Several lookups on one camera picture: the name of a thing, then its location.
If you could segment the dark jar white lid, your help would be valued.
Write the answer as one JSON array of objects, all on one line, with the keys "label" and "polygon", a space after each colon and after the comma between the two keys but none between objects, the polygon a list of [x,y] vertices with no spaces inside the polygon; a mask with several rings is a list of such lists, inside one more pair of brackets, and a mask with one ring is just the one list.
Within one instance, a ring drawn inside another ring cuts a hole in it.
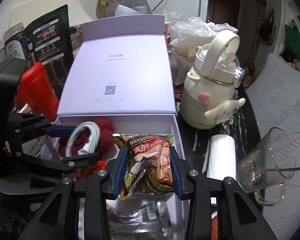
[{"label": "dark jar white lid", "polygon": [[31,54],[22,22],[7,29],[3,33],[2,39],[7,57],[31,61]]}]

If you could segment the brown entrance door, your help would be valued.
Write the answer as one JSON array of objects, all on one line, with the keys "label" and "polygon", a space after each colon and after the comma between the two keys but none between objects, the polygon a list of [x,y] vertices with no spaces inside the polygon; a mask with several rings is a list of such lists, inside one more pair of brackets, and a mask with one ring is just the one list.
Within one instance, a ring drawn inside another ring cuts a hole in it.
[{"label": "brown entrance door", "polygon": [[228,23],[237,27],[240,10],[240,0],[208,0],[207,22],[215,24]]}]

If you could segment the red plastic container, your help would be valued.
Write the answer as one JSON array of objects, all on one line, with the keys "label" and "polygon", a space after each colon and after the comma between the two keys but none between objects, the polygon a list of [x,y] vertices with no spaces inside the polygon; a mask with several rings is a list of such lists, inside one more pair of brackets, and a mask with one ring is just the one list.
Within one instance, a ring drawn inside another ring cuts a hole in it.
[{"label": "red plastic container", "polygon": [[17,105],[28,106],[37,114],[54,121],[57,117],[59,100],[41,62],[35,62],[26,70],[19,84]]}]

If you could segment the silver foil snack bag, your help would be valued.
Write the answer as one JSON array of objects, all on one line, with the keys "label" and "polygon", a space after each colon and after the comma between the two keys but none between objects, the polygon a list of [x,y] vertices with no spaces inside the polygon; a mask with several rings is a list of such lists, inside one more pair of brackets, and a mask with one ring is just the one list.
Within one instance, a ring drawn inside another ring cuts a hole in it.
[{"label": "silver foil snack bag", "polygon": [[129,212],[108,205],[107,211],[112,239],[174,239],[164,199],[155,199]]}]

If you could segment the plastic bag of food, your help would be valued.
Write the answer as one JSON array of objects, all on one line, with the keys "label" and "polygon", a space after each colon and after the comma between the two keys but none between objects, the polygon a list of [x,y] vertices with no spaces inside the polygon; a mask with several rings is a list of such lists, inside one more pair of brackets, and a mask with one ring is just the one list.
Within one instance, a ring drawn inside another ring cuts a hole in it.
[{"label": "plastic bag of food", "polygon": [[184,83],[187,72],[194,64],[197,47],[211,43],[223,30],[238,32],[238,29],[228,23],[206,23],[201,17],[186,20],[175,11],[165,12],[165,23],[168,24],[170,36],[168,53],[172,81],[176,86]]}]

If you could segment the white rolled towel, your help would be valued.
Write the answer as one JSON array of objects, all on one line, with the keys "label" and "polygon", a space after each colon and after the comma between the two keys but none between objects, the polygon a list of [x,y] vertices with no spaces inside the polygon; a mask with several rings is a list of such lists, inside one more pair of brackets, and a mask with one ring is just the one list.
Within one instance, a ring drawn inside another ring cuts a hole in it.
[{"label": "white rolled towel", "polygon": [[236,179],[236,164],[236,149],[233,137],[222,134],[212,136],[207,177],[217,180],[223,180],[225,177]]}]

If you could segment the red gold candy packet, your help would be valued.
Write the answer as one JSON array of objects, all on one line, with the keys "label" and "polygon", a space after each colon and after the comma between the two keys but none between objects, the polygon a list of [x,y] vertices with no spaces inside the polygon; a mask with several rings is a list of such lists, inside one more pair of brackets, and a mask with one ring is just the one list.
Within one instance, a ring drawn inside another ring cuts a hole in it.
[{"label": "red gold candy packet", "polygon": [[88,165],[84,168],[78,168],[76,171],[76,180],[89,178],[92,174],[98,172],[99,170],[104,170],[106,167],[106,162],[103,159]]}]

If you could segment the black snack pouch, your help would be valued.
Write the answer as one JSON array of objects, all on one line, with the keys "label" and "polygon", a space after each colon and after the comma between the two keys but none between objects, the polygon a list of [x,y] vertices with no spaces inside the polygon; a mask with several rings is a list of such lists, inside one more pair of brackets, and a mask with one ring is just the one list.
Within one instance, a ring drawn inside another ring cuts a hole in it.
[{"label": "black snack pouch", "polygon": [[68,6],[63,5],[34,20],[25,28],[25,34],[32,44],[34,60],[43,65],[60,98],[74,61]]}]

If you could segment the colourful shrimp snack bag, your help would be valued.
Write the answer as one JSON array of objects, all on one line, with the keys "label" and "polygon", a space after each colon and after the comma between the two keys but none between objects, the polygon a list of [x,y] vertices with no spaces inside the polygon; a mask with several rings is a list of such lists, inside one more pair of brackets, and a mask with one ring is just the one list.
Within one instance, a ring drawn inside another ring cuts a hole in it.
[{"label": "colourful shrimp snack bag", "polygon": [[118,148],[128,148],[128,166],[119,198],[133,194],[162,195],[173,192],[170,147],[172,134],[114,133]]}]

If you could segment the red fluffy soft toy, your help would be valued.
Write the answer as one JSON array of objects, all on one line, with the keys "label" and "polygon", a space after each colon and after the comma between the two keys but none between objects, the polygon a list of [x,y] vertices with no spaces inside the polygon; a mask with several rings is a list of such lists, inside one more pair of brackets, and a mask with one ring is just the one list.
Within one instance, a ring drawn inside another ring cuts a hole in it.
[{"label": "red fluffy soft toy", "polygon": [[58,153],[71,157],[89,153],[106,154],[114,146],[114,124],[108,119],[97,119],[79,124],[70,137],[60,137]]}]

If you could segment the glass mug with stirrer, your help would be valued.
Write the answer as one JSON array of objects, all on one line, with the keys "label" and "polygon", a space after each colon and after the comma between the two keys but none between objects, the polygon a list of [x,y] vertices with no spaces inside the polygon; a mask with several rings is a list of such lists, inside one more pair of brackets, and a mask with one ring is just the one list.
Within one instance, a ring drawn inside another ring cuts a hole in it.
[{"label": "glass mug with stirrer", "polygon": [[[294,146],[286,133],[272,127],[264,138],[237,164],[237,182],[246,193],[253,193],[258,204],[275,206],[286,194],[286,181],[300,171]],[[279,187],[274,200],[262,197],[262,190]]]}]

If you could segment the green tote bag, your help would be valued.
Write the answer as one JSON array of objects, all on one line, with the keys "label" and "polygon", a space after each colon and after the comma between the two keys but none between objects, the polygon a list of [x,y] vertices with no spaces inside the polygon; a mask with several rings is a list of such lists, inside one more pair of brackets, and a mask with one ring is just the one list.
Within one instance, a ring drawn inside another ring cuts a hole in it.
[{"label": "green tote bag", "polygon": [[285,25],[285,47],[300,61],[300,34]]}]

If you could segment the lavender open gift box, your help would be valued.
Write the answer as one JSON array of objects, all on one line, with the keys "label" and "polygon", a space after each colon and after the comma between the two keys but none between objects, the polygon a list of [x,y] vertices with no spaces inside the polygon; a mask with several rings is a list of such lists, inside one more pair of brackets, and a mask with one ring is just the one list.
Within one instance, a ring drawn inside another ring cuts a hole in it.
[{"label": "lavender open gift box", "polygon": [[164,25],[164,16],[145,14],[83,24],[84,42],[62,91],[57,124],[106,118],[117,133],[171,134],[184,158]]}]

